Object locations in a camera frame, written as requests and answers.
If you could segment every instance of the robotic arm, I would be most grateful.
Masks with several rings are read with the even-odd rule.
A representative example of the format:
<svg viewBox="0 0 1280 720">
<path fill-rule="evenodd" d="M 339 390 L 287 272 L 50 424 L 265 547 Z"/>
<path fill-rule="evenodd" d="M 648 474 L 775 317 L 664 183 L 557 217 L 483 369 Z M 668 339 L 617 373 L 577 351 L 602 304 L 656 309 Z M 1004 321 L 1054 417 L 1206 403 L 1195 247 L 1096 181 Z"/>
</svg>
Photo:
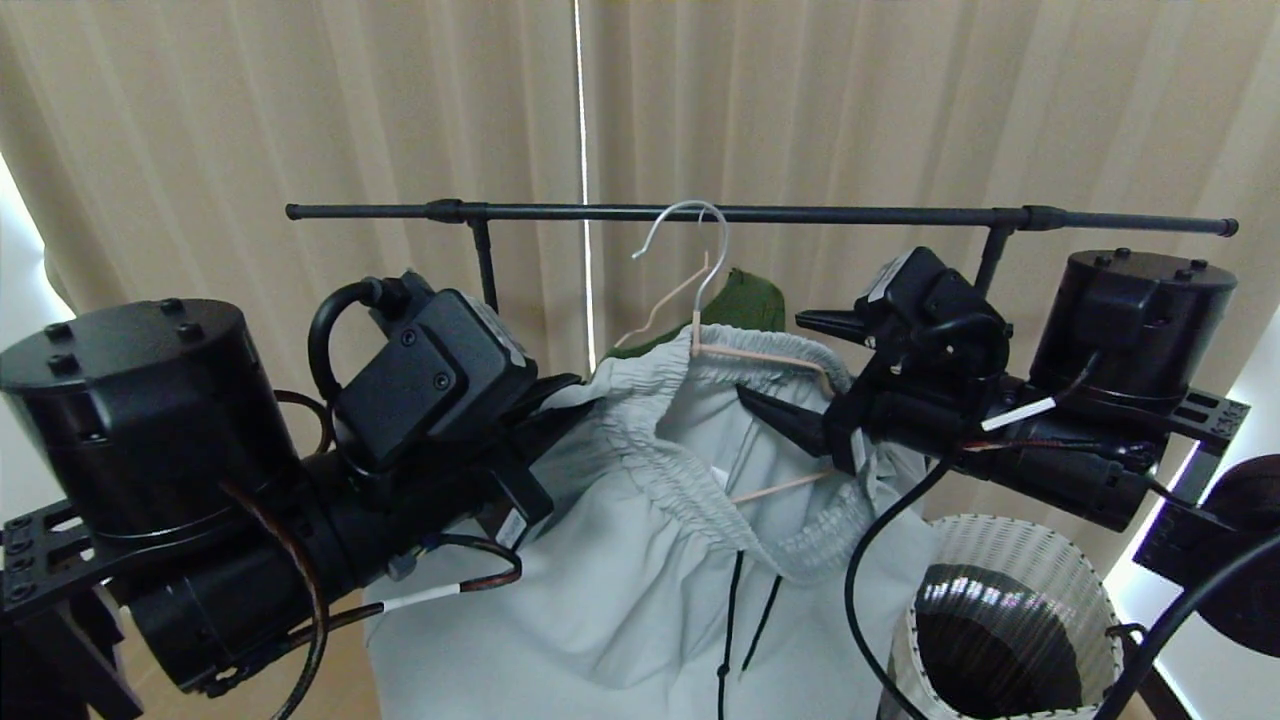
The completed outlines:
<svg viewBox="0 0 1280 720">
<path fill-rule="evenodd" d="M 1230 273 L 1199 261 L 1124 249 L 1073 255 L 1021 380 L 1005 373 L 1011 328 L 959 273 L 916 249 L 890 264 L 852 310 L 797 315 L 801 327 L 876 351 L 849 393 L 824 414 L 749 391 L 741 397 L 838 468 L 851 466 L 849 438 L 863 429 L 943 459 L 937 468 L 954 461 L 1116 530 L 1156 487 L 1155 462 L 1170 434 L 1193 437 L 1202 460 L 1174 488 L 1178 502 L 1139 553 L 1189 584 L 1196 553 L 1240 532 L 1224 512 L 1194 503 L 1248 407 L 1188 384 L 1234 286 Z M 387 345 L 342 386 L 329 331 L 357 304 Z M 330 616 L 332 601 L 384 574 L 399 577 L 420 551 L 443 543 L 493 552 L 512 569 L 440 592 L 518 579 L 513 551 L 552 512 L 529 466 L 590 406 L 535 410 L 580 378 L 539 379 L 489 307 L 436 292 L 412 272 L 330 295 L 307 351 L 324 401 L 308 406 L 325 439 L 305 459 L 276 401 L 306 398 L 273 392 L 244 318 L 229 304 L 110 307 L 4 351 L 0 391 L 68 495 L 5 524 L 5 647 L 29 647 L 65 688 L 118 720 L 142 708 L 113 660 L 116 605 L 131 607 L 178 687 L 210 697 L 308 644 L 278 714 L 287 716 L 315 676 L 328 630 L 384 610 Z M 470 516 L 488 538 L 445 533 Z M 1276 514 L 1251 521 L 1251 530 L 1258 521 L 1271 533 L 1280 527 Z M 1257 580 L 1254 589 L 1280 605 L 1274 584 Z M 1280 656 L 1276 623 L 1258 624 L 1271 634 L 1228 634 Z"/>
</svg>

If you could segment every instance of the white wicker basket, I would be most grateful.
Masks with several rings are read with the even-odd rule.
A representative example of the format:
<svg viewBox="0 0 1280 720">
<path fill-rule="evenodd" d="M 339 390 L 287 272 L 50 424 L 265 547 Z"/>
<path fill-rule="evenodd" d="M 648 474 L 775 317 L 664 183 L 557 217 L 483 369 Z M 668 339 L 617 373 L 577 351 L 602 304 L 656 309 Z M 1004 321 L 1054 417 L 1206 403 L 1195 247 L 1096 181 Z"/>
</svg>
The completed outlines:
<svg viewBox="0 0 1280 720">
<path fill-rule="evenodd" d="M 936 520 L 933 525 L 941 536 L 941 550 L 932 568 L 932 579 L 922 587 L 918 602 L 925 598 L 924 593 L 948 593 L 946 602 L 969 603 L 970 609 L 961 607 L 959 611 L 993 633 L 998 630 L 1014 647 L 1034 646 L 1043 634 L 1042 628 L 1034 626 L 1034 619 L 1025 620 L 1029 614 L 1019 618 L 1020 609 L 1036 606 L 1041 618 L 1057 619 L 1060 625 L 1055 623 L 1055 630 L 1060 634 L 1065 630 L 1074 650 L 1083 705 L 1044 707 L 1011 717 L 1092 717 L 1105 691 L 1120 674 L 1123 655 L 1120 641 L 1106 635 L 1107 628 L 1119 623 L 1115 610 L 1102 580 L 1084 555 L 1061 534 L 1025 520 L 952 515 Z M 960 577 L 963 573 L 946 580 L 945 585 L 938 584 L 940 573 L 946 577 L 956 566 L 998 573 L 1006 578 L 1007 585 L 1023 585 L 1030 592 L 1000 592 L 989 585 L 977 592 L 980 583 Z M 916 623 L 916 605 L 913 603 L 893 638 L 892 665 L 899 688 L 931 719 L 968 720 L 969 716 L 948 706 L 934 691 L 918 646 Z M 896 716 L 896 705 L 887 700 L 881 717 Z"/>
</svg>

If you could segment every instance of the wooden floor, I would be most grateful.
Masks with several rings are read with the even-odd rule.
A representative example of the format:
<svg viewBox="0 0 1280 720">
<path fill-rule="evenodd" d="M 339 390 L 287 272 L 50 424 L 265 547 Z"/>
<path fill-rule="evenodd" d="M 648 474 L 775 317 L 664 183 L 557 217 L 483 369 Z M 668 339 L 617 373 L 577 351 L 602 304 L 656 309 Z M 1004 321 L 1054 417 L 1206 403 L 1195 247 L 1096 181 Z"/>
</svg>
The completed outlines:
<svg viewBox="0 0 1280 720">
<path fill-rule="evenodd" d="M 357 602 L 351 596 L 334 603 L 339 612 Z M 257 676 L 218 700 L 198 694 L 183 694 L 160 670 L 151 652 L 138 637 L 137 628 L 125 615 L 125 641 L 120 646 L 120 660 L 134 692 L 142 698 L 147 719 L 214 720 L 224 717 L 265 719 L 284 702 L 293 682 L 302 669 L 306 647 L 270 665 Z M 329 635 L 329 647 L 320 674 L 311 685 L 302 706 L 293 717 L 298 720 L 378 720 L 378 692 L 365 652 L 365 633 L 358 625 L 335 630 Z M 1121 715 L 1121 720 L 1156 720 L 1140 700 L 1134 698 Z"/>
</svg>

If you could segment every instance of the laundry basket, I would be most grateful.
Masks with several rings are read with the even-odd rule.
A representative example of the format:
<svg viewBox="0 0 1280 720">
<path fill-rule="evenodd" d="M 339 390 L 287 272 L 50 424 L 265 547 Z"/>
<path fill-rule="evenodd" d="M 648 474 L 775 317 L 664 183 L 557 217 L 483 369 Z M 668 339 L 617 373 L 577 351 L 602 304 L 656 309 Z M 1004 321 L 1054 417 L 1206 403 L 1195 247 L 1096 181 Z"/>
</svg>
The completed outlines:
<svg viewBox="0 0 1280 720">
<path fill-rule="evenodd" d="M 1093 566 L 1025 520 L 952 515 L 893 637 L 892 675 L 934 720 L 1092 717 L 1121 669 Z M 905 717 L 884 694 L 881 720 Z"/>
</svg>

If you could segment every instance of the white wall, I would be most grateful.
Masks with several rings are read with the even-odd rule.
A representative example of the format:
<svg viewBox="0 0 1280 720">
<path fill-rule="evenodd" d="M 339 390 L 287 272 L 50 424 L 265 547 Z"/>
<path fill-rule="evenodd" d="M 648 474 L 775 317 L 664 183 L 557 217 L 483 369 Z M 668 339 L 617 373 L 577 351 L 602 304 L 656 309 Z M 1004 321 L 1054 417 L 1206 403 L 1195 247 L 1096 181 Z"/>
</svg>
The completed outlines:
<svg viewBox="0 0 1280 720">
<path fill-rule="evenodd" d="M 1280 452 L 1280 313 L 1271 319 L 1258 348 L 1229 393 L 1253 406 L 1219 474 L 1233 465 Z M 1125 553 L 1133 556 L 1138 543 Z M 1179 588 L 1148 570 L 1121 561 L 1107 575 L 1107 589 L 1126 621 L 1149 625 L 1178 596 Z M 1160 656 L 1161 671 L 1203 720 L 1272 720 L 1280 714 L 1280 659 L 1245 650 L 1226 639 L 1198 615 L 1178 630 Z"/>
<path fill-rule="evenodd" d="M 0 158 L 0 348 L 49 323 L 72 316 L 45 275 L 45 243 Z M 0 404 L 0 518 L 29 512 L 63 497 L 44 457 Z"/>
</svg>

